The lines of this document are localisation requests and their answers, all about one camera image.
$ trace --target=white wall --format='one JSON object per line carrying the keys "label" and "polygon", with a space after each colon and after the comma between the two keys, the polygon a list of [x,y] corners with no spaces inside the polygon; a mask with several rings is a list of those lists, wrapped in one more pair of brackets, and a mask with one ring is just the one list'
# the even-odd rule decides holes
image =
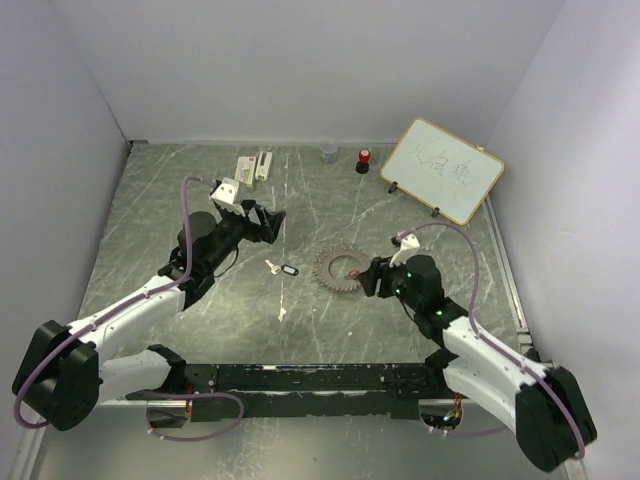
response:
{"label": "white wall", "polygon": [[49,2],[0,0],[0,478],[11,383],[34,329],[74,319],[125,142]]}
{"label": "white wall", "polygon": [[569,367],[599,439],[591,480],[638,478],[640,2],[571,0],[488,150],[527,321]]}
{"label": "white wall", "polygon": [[564,0],[53,0],[127,138],[484,144]]}

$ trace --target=whiteboard frame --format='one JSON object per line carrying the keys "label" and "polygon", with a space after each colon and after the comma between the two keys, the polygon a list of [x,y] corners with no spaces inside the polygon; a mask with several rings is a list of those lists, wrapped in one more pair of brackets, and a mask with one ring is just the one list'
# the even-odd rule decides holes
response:
{"label": "whiteboard frame", "polygon": [[[449,215],[447,215],[446,213],[444,213],[442,210],[439,211],[439,214],[442,215],[443,217],[451,220],[453,223],[455,223],[456,225],[466,225],[467,223],[469,223],[469,221],[471,220],[471,218],[475,215],[475,213],[478,211],[478,208],[480,208],[480,205],[482,205],[482,202],[484,202],[484,199],[487,198],[487,195],[489,195],[489,192],[491,191],[491,189],[493,188],[493,186],[496,184],[496,182],[498,181],[498,179],[502,176],[502,174],[504,173],[504,162],[502,160],[500,160],[497,157],[494,157],[493,155],[491,155],[490,153],[485,152],[483,149],[480,149],[477,145],[473,145],[469,142],[467,142],[466,140],[463,140],[462,138],[458,137],[457,135],[454,135],[451,132],[448,132],[447,130],[445,130],[444,128],[436,125],[433,122],[430,122],[429,120],[427,120],[426,118],[422,118],[422,117],[416,117],[414,118],[413,122],[411,122],[411,125],[409,125],[409,128],[407,128],[407,131],[404,132],[404,134],[402,135],[402,138],[398,141],[398,143],[396,144],[396,146],[394,147],[393,151],[391,152],[391,154],[387,157],[387,160],[384,162],[384,165],[382,166],[382,168],[380,169],[380,176],[387,182],[389,183],[393,183],[396,180],[391,180],[387,177],[384,176],[384,169],[387,166],[387,164],[389,163],[389,160],[391,160],[391,158],[393,158],[393,154],[396,153],[396,150],[398,149],[398,147],[400,146],[400,144],[402,143],[402,141],[405,139],[405,137],[407,136],[407,134],[409,133],[409,131],[411,130],[411,128],[413,127],[413,125],[418,122],[418,121],[422,121],[425,122],[429,125],[431,125],[434,128],[437,128],[438,130],[440,130],[442,133],[449,135],[450,137],[455,138],[456,140],[464,143],[465,145],[468,145],[469,147],[473,148],[474,150],[476,150],[477,152],[483,153],[484,155],[486,155],[487,157],[495,160],[496,162],[498,162],[500,164],[500,173],[498,173],[498,175],[496,175],[496,178],[493,180],[493,182],[491,183],[491,185],[489,185],[489,188],[487,188],[487,191],[484,193],[484,195],[482,196],[482,198],[480,199],[480,201],[478,202],[478,204],[475,206],[475,208],[473,209],[473,211],[471,212],[471,214],[469,215],[469,217],[467,217],[466,220],[464,220],[462,223],[458,222],[456,219],[451,218]],[[407,195],[415,198],[416,200],[418,200],[420,203],[426,205],[427,207],[431,208],[431,209],[436,209],[436,208],[440,208],[437,205],[431,205],[429,202],[423,200],[422,198],[417,197],[416,195],[414,195],[413,193],[409,192],[408,190],[404,189],[402,187],[402,185],[397,184],[396,185],[398,190],[402,190],[404,193],[406,193]]]}

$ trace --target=small bottle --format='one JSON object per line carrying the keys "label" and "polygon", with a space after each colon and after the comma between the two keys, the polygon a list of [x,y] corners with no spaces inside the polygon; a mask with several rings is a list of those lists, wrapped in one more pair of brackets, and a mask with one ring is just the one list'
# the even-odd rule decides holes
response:
{"label": "small bottle", "polygon": [[323,138],[320,141],[320,151],[325,162],[336,163],[338,160],[338,145],[330,138]]}

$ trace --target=gray floor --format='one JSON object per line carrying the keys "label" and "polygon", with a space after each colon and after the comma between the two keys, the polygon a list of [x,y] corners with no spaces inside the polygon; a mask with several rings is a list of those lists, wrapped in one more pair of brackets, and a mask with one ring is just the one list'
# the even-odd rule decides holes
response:
{"label": "gray floor", "polygon": [[[390,148],[372,149],[372,169],[354,171],[359,149],[342,149],[337,164],[322,163],[312,147],[274,147],[271,179],[250,197],[287,212],[275,245],[243,242],[237,265],[180,318],[132,339],[122,354],[162,343],[189,362],[313,363],[412,362],[435,350],[392,299],[361,292],[332,294],[318,285],[312,265],[323,248],[355,244],[371,256],[390,255],[389,238],[429,220],[430,210],[408,195],[387,194],[378,174]],[[136,145],[118,188],[89,283],[83,315],[140,287],[161,267],[181,228],[182,177],[233,176],[238,155],[256,147]],[[213,210],[205,187],[189,193],[195,210]],[[480,251],[477,318],[494,335],[517,346],[515,323],[498,256],[483,209],[466,227]],[[448,295],[467,304],[473,282],[468,246],[445,227],[418,234],[443,273]],[[274,276],[265,259],[300,269]],[[278,320],[281,306],[287,311]]]}
{"label": "gray floor", "polygon": [[[162,266],[181,228],[179,183],[191,173],[231,176],[236,157],[252,147],[136,145],[118,189],[83,305],[100,310],[142,285]],[[394,233],[425,223],[429,209],[405,194],[388,195],[378,171],[391,149],[374,148],[372,171],[354,171],[358,149],[343,149],[336,165],[315,148],[277,147],[272,179],[252,194],[287,211],[273,245],[241,246],[238,264],[184,315],[131,339],[121,354],[163,343],[189,362],[422,361],[435,350],[391,299],[331,294],[311,275],[317,254],[353,243],[370,255],[389,255]],[[189,193],[192,210],[213,210],[207,190]],[[486,209],[466,227],[480,251],[477,318],[517,347],[514,308],[492,240]],[[473,281],[468,247],[443,227],[422,231],[422,245],[442,273],[447,293],[466,305]],[[264,263],[288,263],[298,277],[274,276]],[[287,310],[282,322],[278,314]],[[468,403],[462,429],[495,427],[497,420]],[[220,424],[197,424],[179,435]],[[69,432],[48,429],[33,480],[431,479],[560,478],[535,470],[509,432],[483,439],[442,439],[415,421],[385,417],[247,419],[216,440],[162,442],[145,434],[141,407],[98,408]]]}

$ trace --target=gray marble surface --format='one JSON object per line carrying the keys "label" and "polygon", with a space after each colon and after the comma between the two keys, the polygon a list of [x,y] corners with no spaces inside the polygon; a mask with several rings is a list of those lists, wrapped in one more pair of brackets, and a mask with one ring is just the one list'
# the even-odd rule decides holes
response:
{"label": "gray marble surface", "polygon": [[[162,343],[193,363],[313,363],[414,362],[435,351],[397,301],[366,298],[361,292],[334,294],[312,275],[318,254],[330,245],[349,243],[371,256],[390,255],[395,250],[389,242],[394,233],[429,220],[426,206],[402,192],[387,194],[389,185],[379,170],[391,148],[372,148],[371,171],[362,176],[354,170],[359,148],[341,149],[334,165],[323,163],[313,147],[268,149],[274,154],[271,178],[257,183],[248,197],[268,209],[286,210],[278,241],[243,242],[235,267],[199,303],[132,338],[121,354]],[[257,150],[135,145],[82,315],[139,288],[165,264],[182,225],[179,187],[185,175],[232,177],[237,157]],[[214,210],[203,186],[191,188],[189,202],[191,211]],[[480,209],[465,229],[480,254],[476,317],[515,348],[515,321],[486,210]],[[436,259],[447,294],[466,306],[473,268],[464,240],[445,227],[424,229],[418,238]],[[272,275],[265,259],[295,266],[300,275]],[[287,311],[282,321],[281,306]]]}

